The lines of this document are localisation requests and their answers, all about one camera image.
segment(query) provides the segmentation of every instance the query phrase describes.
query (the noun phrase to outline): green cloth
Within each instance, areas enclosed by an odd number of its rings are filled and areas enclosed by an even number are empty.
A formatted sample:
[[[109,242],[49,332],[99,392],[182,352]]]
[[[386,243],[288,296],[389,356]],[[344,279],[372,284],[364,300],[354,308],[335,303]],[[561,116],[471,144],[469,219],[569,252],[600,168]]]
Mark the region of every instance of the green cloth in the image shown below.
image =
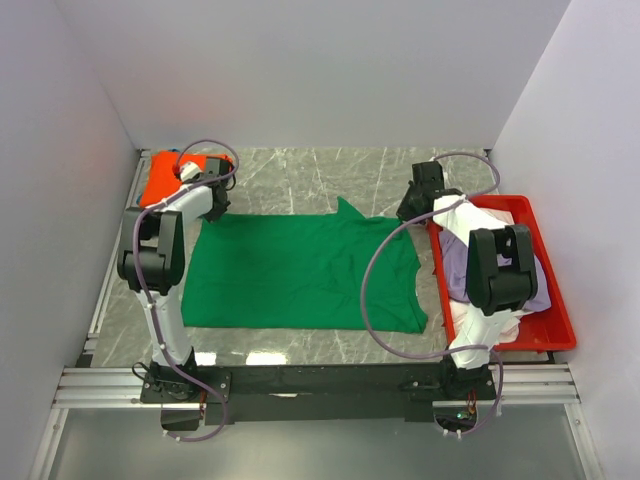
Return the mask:
[[[363,330],[360,285],[374,251],[398,226],[365,218],[338,197],[326,215],[233,215],[202,222],[182,300],[188,327]],[[383,251],[367,291],[373,327],[422,332],[420,264],[404,231]]]

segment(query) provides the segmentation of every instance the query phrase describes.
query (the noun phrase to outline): orange cloth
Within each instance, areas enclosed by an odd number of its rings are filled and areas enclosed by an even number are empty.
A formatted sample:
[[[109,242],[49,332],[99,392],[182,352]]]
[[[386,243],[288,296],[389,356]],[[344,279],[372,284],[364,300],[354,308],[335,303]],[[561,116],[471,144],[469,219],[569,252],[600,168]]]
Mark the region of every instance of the orange cloth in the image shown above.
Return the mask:
[[[180,155],[178,152],[160,152],[151,158],[151,170],[149,171],[149,181],[144,189],[142,198],[140,199],[141,207],[148,207],[154,203],[161,202],[163,198],[167,198],[172,193],[178,191],[182,183],[178,180],[172,171],[173,164]],[[194,162],[204,170],[207,162],[207,155],[185,154],[180,160],[180,166],[187,162]]]

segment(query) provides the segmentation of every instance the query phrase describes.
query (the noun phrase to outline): gray floor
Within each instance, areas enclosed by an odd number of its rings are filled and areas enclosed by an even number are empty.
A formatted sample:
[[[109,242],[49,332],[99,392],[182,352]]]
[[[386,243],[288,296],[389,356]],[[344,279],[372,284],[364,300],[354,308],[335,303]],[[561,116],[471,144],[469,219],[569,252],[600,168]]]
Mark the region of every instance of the gray floor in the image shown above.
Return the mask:
[[[562,405],[504,407],[462,442],[402,420],[238,423],[176,444],[149,410],[71,410],[51,479],[583,479]]]
[[[233,213],[314,214],[335,211],[342,196],[365,215],[394,216],[411,178],[411,164],[428,160],[430,148],[279,148],[239,151],[238,185],[230,193]],[[453,157],[442,161],[448,185],[474,192],[492,183],[479,161]],[[140,193],[148,165],[138,186]],[[200,223],[187,235],[190,256]],[[418,301],[429,321],[421,335],[383,333],[392,346],[411,352],[441,350],[446,345],[442,310],[433,273],[433,256],[422,227],[411,229],[420,258]],[[189,328],[200,364],[341,364],[404,361],[382,350],[366,331]],[[93,367],[125,367],[148,361],[151,341],[142,307],[116,278],[109,294]],[[510,352],[512,361],[544,360],[546,355]]]

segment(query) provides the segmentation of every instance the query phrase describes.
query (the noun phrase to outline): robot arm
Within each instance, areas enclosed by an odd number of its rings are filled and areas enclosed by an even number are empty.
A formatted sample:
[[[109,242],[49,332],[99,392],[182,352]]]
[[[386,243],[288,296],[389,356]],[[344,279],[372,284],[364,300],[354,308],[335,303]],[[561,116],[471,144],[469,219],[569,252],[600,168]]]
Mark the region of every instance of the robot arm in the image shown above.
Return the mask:
[[[181,180],[184,185],[181,188],[188,188],[191,183],[206,180],[207,176],[224,175],[230,171],[230,164],[221,158],[210,157],[205,170],[203,173],[194,163],[187,163],[182,168]],[[201,216],[209,222],[220,218],[230,203],[227,200],[226,185],[227,182],[223,181],[193,188],[169,207],[148,215],[141,226],[140,262],[144,278],[156,305],[167,352],[178,366],[193,362],[193,347],[182,321],[178,288],[186,270],[186,228]],[[129,288],[145,307],[145,317],[153,345],[151,368],[156,365],[168,367],[158,339],[153,334],[153,320],[147,307],[148,300],[140,287],[133,264],[133,228],[142,210],[140,207],[132,207],[124,213],[118,249],[118,275],[127,280]]]
[[[463,199],[459,191],[444,188],[438,162],[413,165],[413,177],[398,209],[402,220],[450,207]],[[471,305],[450,348],[492,348],[514,312],[537,293],[531,233],[525,225],[507,225],[468,201],[434,215],[433,221],[469,249],[466,282]],[[498,265],[498,255],[511,259],[511,264]],[[451,357],[458,369],[473,370],[489,363],[488,350],[466,350]]]

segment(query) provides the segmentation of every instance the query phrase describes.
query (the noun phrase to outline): black metal base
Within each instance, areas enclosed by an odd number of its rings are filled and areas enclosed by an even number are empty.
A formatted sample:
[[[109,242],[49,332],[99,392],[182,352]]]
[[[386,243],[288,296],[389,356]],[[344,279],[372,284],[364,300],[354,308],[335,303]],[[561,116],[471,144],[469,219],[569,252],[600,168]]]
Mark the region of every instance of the black metal base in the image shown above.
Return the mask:
[[[434,401],[467,400],[472,389],[478,400],[495,399],[487,368],[460,382],[452,378],[447,363],[212,366],[198,367],[197,378],[228,399],[229,423],[366,418],[432,422]],[[176,403],[162,391],[162,383],[149,385],[143,388],[142,403]],[[205,423],[217,425],[222,405],[211,395],[206,403]]]
[[[220,392],[225,400],[229,399],[230,373],[220,368],[199,367],[196,364],[193,349],[191,349],[187,361],[179,368],[182,372]],[[200,402],[201,390],[200,387],[179,375],[173,368],[151,362],[145,375],[140,402],[154,404]],[[207,398],[206,402],[220,403],[214,396]]]

